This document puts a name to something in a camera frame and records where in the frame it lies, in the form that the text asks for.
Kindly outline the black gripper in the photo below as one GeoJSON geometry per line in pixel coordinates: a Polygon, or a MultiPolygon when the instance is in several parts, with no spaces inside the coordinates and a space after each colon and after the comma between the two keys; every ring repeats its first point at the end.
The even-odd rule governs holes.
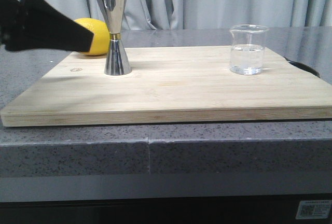
{"type": "Polygon", "coordinates": [[[45,0],[1,0],[1,45],[7,51],[90,50],[94,34],[45,0]]]}

